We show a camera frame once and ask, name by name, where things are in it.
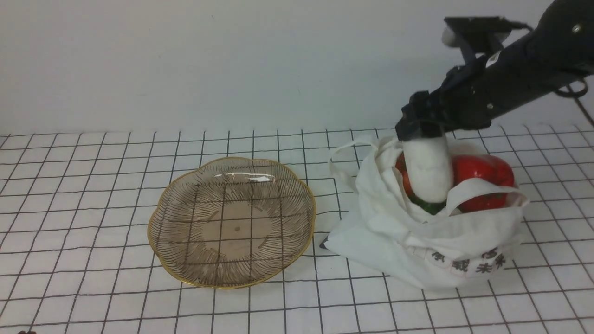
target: table surface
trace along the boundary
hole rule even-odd
[[[530,195],[527,241],[489,282],[422,291],[318,245],[355,196],[328,149],[393,130],[84,133],[0,139],[0,334],[594,333],[594,129],[456,132],[505,159]],[[339,156],[355,175],[367,147]],[[252,288],[169,276],[146,237],[163,189],[225,156],[278,160],[312,189],[314,242]]]

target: glass plate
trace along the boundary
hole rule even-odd
[[[289,168],[226,157],[165,189],[148,223],[148,241],[180,281],[242,288],[266,281],[301,256],[314,221],[314,196]]]

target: red pepper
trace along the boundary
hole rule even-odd
[[[469,178],[482,178],[495,185],[514,186],[514,173],[503,159],[491,155],[458,155],[452,157],[454,184]],[[475,197],[462,203],[462,212],[499,209],[505,206],[506,193],[495,193]]]

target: black grid line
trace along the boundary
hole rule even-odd
[[[29,144],[31,143],[31,139],[33,139],[33,136],[31,136],[31,138],[29,138],[29,141],[27,142],[27,146],[29,146]],[[39,168],[39,170],[37,171],[37,175],[39,175],[40,172],[41,172],[41,168]],[[31,189],[32,188],[33,188],[33,183],[31,183],[31,186],[29,187],[29,190],[27,191],[27,194],[31,192]],[[18,211],[20,211],[20,210],[23,209],[23,206],[25,205],[25,202],[26,201],[27,201],[27,199],[25,198],[23,200],[23,202],[21,203],[21,206],[19,207]],[[10,233],[10,230],[12,230],[12,227],[14,226],[15,222],[17,221],[17,217],[18,217],[18,215],[15,215],[14,216],[14,220],[12,221],[12,224],[8,228],[8,233]],[[31,247],[29,248],[29,250],[32,250],[33,249],[33,245],[35,243],[35,239],[37,238],[38,235],[39,235],[39,231],[37,231],[36,234],[35,234],[35,236],[33,237],[33,241],[31,242]],[[5,240],[6,240],[6,238],[4,238],[4,239],[2,239],[2,241],[0,241],[0,249],[2,249],[2,245],[4,244],[4,241]],[[10,290],[10,294],[8,295],[8,299],[10,299],[10,297],[14,293],[15,288],[17,287],[17,282],[18,282],[19,276],[23,273],[23,269],[25,268],[25,265],[27,264],[27,260],[29,259],[29,254],[30,253],[28,253],[25,256],[25,259],[23,260],[23,265],[21,266],[21,269],[19,270],[19,275],[17,276],[16,280],[14,281],[14,285],[12,286],[12,288]],[[2,318],[2,315],[4,314],[4,311],[6,310],[6,307],[7,306],[8,306],[8,303],[5,303],[4,306],[3,306],[3,308],[2,308],[2,310],[0,311],[0,319]]]
[[[149,269],[150,267],[134,267],[134,268],[126,268],[126,269]],[[509,267],[507,268],[508,270],[517,270],[518,268],[516,267]],[[109,271],[117,271],[119,269],[97,269],[97,270],[88,270],[88,272],[99,272],[99,271],[105,271],[105,272],[109,272]],[[353,277],[353,280],[360,280],[360,279],[369,279],[369,278],[378,278],[381,279],[383,278],[384,275],[381,276],[365,276],[365,277]],[[320,279],[319,282],[327,282],[327,281],[346,281],[348,280],[348,278],[328,278],[328,279]],[[315,280],[313,279],[309,279],[309,280],[287,280],[287,283],[295,283],[295,282],[315,282]],[[260,284],[271,284],[271,283],[280,283],[278,281],[267,281],[267,282],[262,282]],[[181,290],[188,290],[188,289],[199,289],[195,286],[183,286],[181,288]],[[180,288],[169,288],[169,289],[151,289],[150,292],[172,292],[172,291],[178,291],[180,290]],[[580,292],[580,291],[592,291],[592,288],[576,288],[576,289],[565,289],[566,292]],[[539,295],[539,294],[551,294],[551,293],[556,293],[556,292],[561,292],[561,289],[554,289],[554,290],[543,290],[543,291],[531,291],[530,293],[533,295]],[[99,293],[99,294],[84,294],[85,296],[116,296],[116,295],[136,295],[142,292],[104,292],[104,293]],[[501,294],[495,294],[494,292],[492,292],[492,294],[482,294],[482,295],[472,295],[472,296],[464,296],[464,297],[441,297],[441,298],[431,298],[431,299],[427,299],[426,301],[447,301],[447,300],[466,300],[466,299],[474,299],[474,298],[485,298],[485,297],[506,297],[506,296],[519,296],[519,295],[526,295],[527,292],[508,292],[508,293],[501,293]],[[72,294],[64,294],[64,295],[52,295],[52,298],[56,298],[56,297],[70,297],[72,296]],[[10,301],[18,301],[18,300],[41,300],[41,297],[22,297],[22,298],[11,298]],[[425,300],[423,299],[409,299],[409,300],[400,300],[400,301],[395,301],[395,300],[388,300],[388,301],[377,301],[377,302],[361,302],[361,303],[357,303],[356,305],[377,305],[377,304],[388,304],[388,303],[414,303],[414,302],[423,302]],[[327,308],[327,307],[337,307],[337,306],[344,306],[344,305],[350,305],[350,304],[330,304],[330,305],[322,305],[322,308]],[[288,308],[289,310],[291,309],[301,309],[301,308],[318,308],[317,306],[297,306],[294,308]],[[212,315],[213,313],[203,313],[201,315]],[[226,314],[225,312],[215,312],[215,314]]]
[[[350,137],[352,140],[354,140],[355,138],[353,137],[353,132],[350,132]],[[328,139],[328,133],[326,133],[326,140],[328,142],[328,149],[330,150],[330,140]],[[340,211],[340,198],[338,196],[338,187],[336,185],[336,180],[334,180],[334,190],[336,192],[336,203],[338,204],[338,210]],[[342,220],[342,213],[338,213],[338,217],[340,220]],[[356,305],[357,304],[357,300],[355,298],[355,288],[353,287],[353,276],[350,274],[350,264],[349,264],[349,259],[346,259],[346,270],[349,273],[349,283],[350,283],[350,293],[353,296],[353,303]],[[357,330],[360,332],[361,331],[361,324],[359,322],[359,312],[357,311],[357,306],[355,306],[355,320],[357,321]]]
[[[489,285],[489,289],[491,290],[491,293],[493,294],[493,296],[495,296],[495,290],[493,290],[493,285],[491,285],[491,280],[487,280],[487,284]],[[468,322],[468,326],[470,327],[470,331],[471,331],[471,333],[474,333],[474,331],[472,329],[472,326],[470,324],[470,320],[468,319],[468,314],[466,312],[466,307],[464,306],[464,302],[462,301],[462,296],[460,295],[460,290],[459,289],[456,289],[456,293],[458,293],[458,297],[460,298],[460,303],[462,304],[462,307],[464,307],[464,315],[466,316],[466,321]],[[501,315],[501,318],[505,322],[505,328],[507,329],[507,331],[509,333],[511,333],[510,326],[505,321],[505,315],[503,315],[503,311],[501,310],[501,305],[499,304],[499,301],[497,300],[497,297],[494,297],[494,299],[495,299],[495,303],[497,305],[497,310],[499,310],[499,314]]]
[[[229,142],[230,142],[229,137],[230,136],[231,136],[231,131],[228,131],[227,132],[227,154],[226,154],[226,156],[229,156]],[[223,187],[223,198],[222,198],[222,203],[221,203],[221,223],[220,223],[221,226],[220,226],[220,230],[219,230],[219,238],[222,238],[222,236],[223,236],[223,217],[224,217],[224,212],[225,212],[225,193],[226,193],[226,191],[225,191],[225,188]],[[221,244],[222,244],[222,242],[219,242],[219,250],[217,252],[217,261],[216,262],[219,262],[219,257],[221,254]],[[217,266],[214,270],[215,278],[218,276],[218,271],[219,271],[219,267]],[[214,317],[215,317],[214,311],[216,308],[216,301],[217,301],[217,291],[215,289],[213,291],[213,317],[210,322],[210,334],[214,333]]]
[[[151,144],[151,148],[150,148],[151,151],[153,150],[153,147],[154,147],[154,138],[155,138],[155,136],[156,136],[156,133],[153,134],[153,143]],[[143,174],[143,180],[142,180],[142,182],[144,182],[144,177],[146,176],[146,172],[147,172],[148,168],[149,168],[149,160],[147,159],[147,164],[144,167],[144,174]],[[140,199],[140,192],[138,192],[138,196],[136,197],[136,204],[138,204],[138,200],[139,199]],[[140,333],[140,328],[142,327],[142,322],[143,322],[142,318],[143,318],[143,315],[144,315],[144,307],[146,306],[146,304],[147,304],[147,298],[149,297],[149,286],[150,286],[151,275],[153,274],[153,268],[154,267],[151,267],[151,269],[149,269],[149,272],[148,272],[147,288],[146,288],[146,293],[144,294],[143,307],[142,307],[142,310],[140,311],[140,320],[138,321],[138,332],[137,333]],[[118,274],[116,274],[116,279],[115,279],[115,281],[113,283],[113,288],[114,289],[115,289],[115,285],[116,285],[117,280],[118,280],[117,279],[117,276],[118,276]],[[109,307],[108,307],[107,312],[105,313],[106,319],[108,317],[108,314],[109,314]],[[101,329],[101,333],[103,334],[104,331],[105,331],[105,326],[103,327],[103,329]]]
[[[380,137],[380,135],[378,134],[377,130],[375,130],[375,136],[376,137]],[[353,135],[353,131],[350,132],[350,138],[352,140],[355,140],[355,136]],[[326,141],[328,142],[328,149],[330,150],[330,136],[328,135],[328,132],[326,132]],[[354,147],[353,150],[355,151],[355,159],[357,160],[357,167],[360,169],[361,168],[361,164],[359,163],[359,156],[357,154],[357,149]],[[336,189],[336,196],[337,196],[337,200],[338,200],[338,189],[336,186],[336,180],[334,180],[334,189]],[[388,288],[388,277],[386,275],[386,273],[382,273],[381,278],[384,280],[384,285],[386,286],[386,295],[388,296],[388,300],[391,301],[392,298],[390,296],[390,288]],[[390,312],[392,313],[392,322],[394,323],[394,330],[396,332],[398,332],[398,324],[396,323],[396,316],[394,315],[394,306],[392,303],[390,303]]]
[[[481,141],[483,142],[483,145],[485,145],[485,141],[482,138],[482,136],[480,138],[481,138]],[[520,157],[517,155],[516,152],[514,152],[514,154],[516,155],[516,158],[518,159],[518,161],[520,161],[520,164],[523,166],[522,161],[520,160]],[[528,177],[530,178],[530,180],[532,180],[532,177],[529,175],[529,173],[526,173],[526,174],[528,175]],[[512,263],[517,268],[516,261],[513,260]],[[518,272],[518,275],[520,276],[520,280],[522,281],[522,284],[524,285],[524,289],[526,290],[526,293],[528,294],[528,297],[530,298],[530,302],[532,303],[532,307],[534,307],[534,310],[536,311],[536,314],[538,315],[538,319],[540,319],[540,321],[543,322],[541,313],[538,310],[538,308],[536,307],[536,303],[534,302],[534,298],[532,298],[532,295],[530,294],[530,289],[528,289],[528,286],[526,285],[526,281],[524,280],[524,277],[522,277],[522,273],[520,272],[520,270],[517,270],[517,272]],[[545,327],[545,331],[547,332],[547,334],[549,334],[548,329],[546,328],[546,326],[544,326],[544,327]]]
[[[380,305],[385,304],[388,302],[378,302],[378,303],[362,303],[357,305]],[[409,301],[402,301],[402,302],[392,302],[392,303],[409,303]],[[332,306],[322,306],[322,308],[329,308],[329,307],[344,307],[344,306],[355,306],[354,304],[338,304]],[[315,309],[316,306],[307,306],[307,307],[291,307],[287,308],[287,310],[299,310],[299,309]],[[260,313],[260,312],[270,312],[270,311],[282,311],[280,308],[272,308],[269,310],[254,310],[253,313]],[[231,311],[231,312],[221,312],[217,313],[217,315],[227,315],[227,314],[247,314],[247,311]],[[210,313],[192,313],[186,314],[183,316],[179,316],[180,318],[184,317],[194,317],[194,316],[210,316]],[[136,318],[126,318],[126,319],[114,319],[108,322],[129,322],[129,321],[139,321],[141,319],[144,320],[156,320],[156,319],[174,319],[176,316],[159,316],[159,317],[136,317]],[[557,321],[565,321],[565,320],[578,320],[578,319],[594,319],[594,316],[584,316],[580,318],[576,317],[562,317],[558,319],[551,319],[545,320],[544,322],[540,320],[517,320],[517,321],[510,321],[508,324],[525,324],[525,323],[545,323],[545,322],[557,322]],[[50,322],[50,323],[39,323],[36,326],[48,326],[48,325],[58,325],[58,324],[80,324],[80,323],[106,323],[103,320],[88,320],[88,321],[72,321],[72,322]],[[487,323],[487,324],[473,324],[472,326],[481,327],[481,326],[493,326],[496,324],[505,324],[503,322],[495,322],[495,323]],[[12,327],[23,327],[28,326],[27,324],[11,324],[9,326],[0,326],[0,328],[12,328]],[[438,327],[419,327],[419,328],[410,328],[410,329],[400,329],[399,332],[402,331],[409,331],[409,330],[432,330],[432,329],[453,329],[453,328],[467,328],[468,325],[455,325],[455,326],[438,326]],[[394,330],[378,330],[378,331],[365,331],[363,333],[389,333],[394,332]],[[361,332],[346,332],[344,334],[350,333],[361,333]]]
[[[280,136],[279,136],[278,130],[276,130],[276,149],[277,149],[276,156],[277,156],[278,161],[280,161]],[[305,178],[307,179],[307,167],[305,170]],[[284,250],[284,248],[285,248],[284,242],[281,243],[281,247]],[[283,330],[285,331],[285,334],[287,334],[287,295],[286,295],[286,289],[285,289],[286,279],[285,279],[285,270],[284,269],[281,272],[281,277],[282,277],[282,284],[283,284],[283,321],[285,322]]]
[[[175,166],[175,161],[177,160],[177,155],[178,155],[178,150],[179,150],[179,142],[182,138],[182,133],[181,131],[178,133],[178,142],[175,145],[175,157],[173,158],[173,166]],[[201,150],[203,150],[204,148],[204,142],[202,141],[201,143]],[[171,183],[173,181],[173,170],[171,170],[171,174],[169,175],[169,183]],[[195,214],[195,208],[192,208],[192,216],[191,216],[191,220],[190,220],[190,230],[192,230],[192,223],[194,222],[194,214]],[[189,249],[189,235],[188,235],[188,246],[186,247],[186,261],[188,260],[188,249]],[[178,321],[179,321],[179,308],[182,304],[182,292],[183,290],[184,284],[182,282],[179,283],[179,294],[178,294],[178,308],[175,311],[176,317],[175,317],[175,325],[173,325],[173,332],[177,333],[178,331]]]
[[[520,164],[523,166],[523,162],[520,160],[520,157],[517,155],[517,153],[516,153],[516,152],[514,152],[514,154],[515,154],[515,155],[516,155],[516,157],[518,158],[518,161],[520,162]],[[554,170],[554,169],[553,169],[553,173],[555,173],[555,175],[557,176],[557,178],[559,178],[559,177],[558,177],[558,175],[557,175],[557,172],[555,172],[555,170]],[[527,175],[528,175],[528,177],[530,178],[530,180],[532,181],[532,176],[530,175],[530,173],[527,173]],[[541,191],[538,189],[538,187],[535,187],[535,188],[536,188],[536,191],[539,193],[540,197],[541,197],[541,198],[543,198],[543,197],[542,197],[542,193],[541,193]],[[548,206],[548,204],[547,204],[546,202],[545,202],[545,205],[546,205],[546,206],[549,208],[549,210],[552,212],[551,208]],[[556,219],[555,219],[555,222],[556,222],[556,224],[558,225],[558,227],[559,227],[559,230],[561,230],[561,233],[564,235],[565,239],[567,240],[567,237],[565,236],[565,233],[563,232],[563,230],[562,230],[562,229],[561,229],[561,227],[559,226],[559,223],[558,223],[558,221],[557,221]],[[530,234],[531,234],[532,238],[533,238],[534,240],[536,240],[536,238],[535,238],[535,236],[534,236],[534,233],[532,232],[532,228],[530,227],[530,224],[526,224],[526,227],[528,228],[528,231],[530,232]],[[549,261],[548,261],[548,259],[546,258],[546,256],[545,256],[545,253],[542,251],[542,249],[541,249],[541,246],[540,246],[540,244],[539,244],[538,242],[536,242],[536,246],[538,247],[538,250],[541,252],[541,254],[542,254],[542,257],[545,259],[545,262],[546,262],[546,264],[547,264],[547,265],[550,267]],[[534,299],[532,298],[532,295],[531,295],[531,293],[530,293],[530,290],[528,289],[528,287],[527,287],[527,285],[526,285],[526,281],[525,281],[524,277],[522,276],[522,273],[521,273],[521,271],[520,271],[520,270],[518,270],[517,272],[518,272],[518,275],[520,276],[520,279],[522,280],[522,283],[524,284],[524,288],[526,289],[526,291],[527,291],[527,294],[528,294],[528,296],[529,296],[530,300],[532,301],[532,304],[533,304],[533,306],[534,306],[534,309],[535,309],[536,313],[538,314],[538,317],[539,317],[539,319],[540,319],[542,322],[544,322],[544,320],[542,319],[542,316],[541,316],[541,312],[538,310],[538,308],[537,308],[537,306],[536,306],[536,303],[534,302]],[[555,272],[554,272],[553,270],[551,270],[551,273],[553,274],[553,277],[555,278],[555,281],[556,281],[557,285],[558,285],[558,286],[561,288],[561,292],[563,293],[563,296],[564,296],[564,297],[565,297],[565,299],[567,300],[567,303],[570,305],[570,307],[571,307],[571,311],[572,311],[572,312],[573,312],[573,314],[574,314],[574,315],[577,317],[576,311],[574,310],[573,306],[571,305],[571,302],[570,302],[569,298],[567,297],[567,294],[565,293],[565,291],[564,291],[564,290],[563,290],[563,288],[561,287],[561,284],[559,283],[559,279],[557,278],[557,276],[556,276]],[[581,321],[580,321],[580,326],[581,326],[581,327],[582,327],[582,329],[585,331],[585,328],[584,328],[584,326],[583,326],[583,324],[582,324],[582,322],[581,322]],[[545,331],[546,331],[547,333],[549,333],[549,331],[548,331],[548,328],[546,328],[546,326],[544,326],[544,328],[545,328]]]
[[[72,162],[72,157],[74,157],[74,151],[72,151],[72,156],[70,157],[71,161],[70,161],[70,162],[68,162],[68,166],[69,166],[69,165],[70,165],[70,163]],[[64,175],[66,174],[66,172],[67,172],[67,170],[68,170],[68,166],[66,167],[66,169],[64,169],[64,174],[63,174],[62,178],[60,179],[60,182],[62,182],[62,181],[64,180],[64,177],[65,177]],[[89,179],[87,179],[87,181],[85,182],[84,188],[86,188],[88,184],[89,184]],[[83,197],[81,196],[81,197],[78,199],[77,208],[79,208],[79,207],[80,207],[80,203],[82,202],[82,200],[83,200]],[[74,218],[75,218],[75,216],[72,216],[72,221],[71,221],[71,223],[70,223],[70,226],[72,226],[72,224],[74,223]],[[69,232],[70,232],[70,231],[68,231],[68,232],[66,233],[66,236],[64,236],[64,243],[62,244],[62,249],[64,249],[64,246],[65,246],[65,244],[66,244],[66,241],[67,241],[67,238],[68,238],[68,234],[69,234]],[[55,263],[55,265],[54,265],[53,271],[55,271],[55,270],[56,270],[56,268],[57,268],[57,265],[58,265],[58,263],[59,263],[59,261],[60,261],[60,256],[62,256],[62,252],[63,252],[63,250],[60,250],[60,253],[58,254],[58,258],[56,259],[56,263]],[[37,308],[37,311],[35,312],[35,316],[33,317],[33,321],[31,322],[31,325],[30,325],[30,327],[29,327],[29,331],[31,331],[31,330],[32,330],[32,328],[33,328],[33,326],[34,326],[34,324],[35,324],[35,319],[36,319],[36,318],[37,318],[37,316],[39,315],[39,311],[41,310],[41,306],[42,306],[42,304],[43,304],[43,299],[45,298],[46,294],[48,293],[48,288],[49,288],[49,285],[50,285],[50,283],[51,283],[51,281],[52,281],[52,278],[53,278],[53,273],[50,275],[50,278],[48,279],[48,284],[46,285],[46,287],[45,287],[45,290],[43,291],[43,297],[42,297],[42,301],[39,303],[39,306],[38,306],[38,308]]]
[[[307,158],[305,157],[305,139],[304,139],[304,132],[303,130],[301,130],[301,147],[303,150],[303,162],[305,164],[305,183],[307,185],[309,185],[309,179],[308,179],[308,175],[307,175]],[[315,247],[312,245],[312,253],[314,255],[314,270],[315,270],[315,288],[316,291],[318,292],[318,307],[319,307],[319,311],[320,311],[320,333],[324,334],[324,319],[322,316],[322,303],[320,301],[320,284],[318,283],[318,264],[317,261],[315,259]]]

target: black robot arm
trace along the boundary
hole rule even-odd
[[[500,17],[445,21],[466,65],[450,70],[435,91],[413,94],[396,125],[400,140],[480,130],[551,92],[586,93],[584,78],[594,74],[594,0],[555,0],[533,30]],[[515,29],[531,31],[504,48],[502,36]],[[580,93],[560,91],[575,81],[584,83]]]

